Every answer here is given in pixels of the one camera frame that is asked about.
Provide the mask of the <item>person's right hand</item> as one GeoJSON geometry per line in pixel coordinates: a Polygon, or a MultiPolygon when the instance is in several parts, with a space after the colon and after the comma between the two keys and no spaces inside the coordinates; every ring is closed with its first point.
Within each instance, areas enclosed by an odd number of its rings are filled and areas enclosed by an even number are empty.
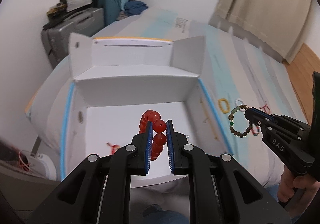
{"type": "Polygon", "coordinates": [[[294,189],[305,190],[301,199],[298,201],[301,205],[309,205],[319,190],[319,182],[311,175],[294,177],[288,168],[284,168],[281,175],[278,189],[278,199],[281,202],[287,202],[294,196],[294,189]]]}

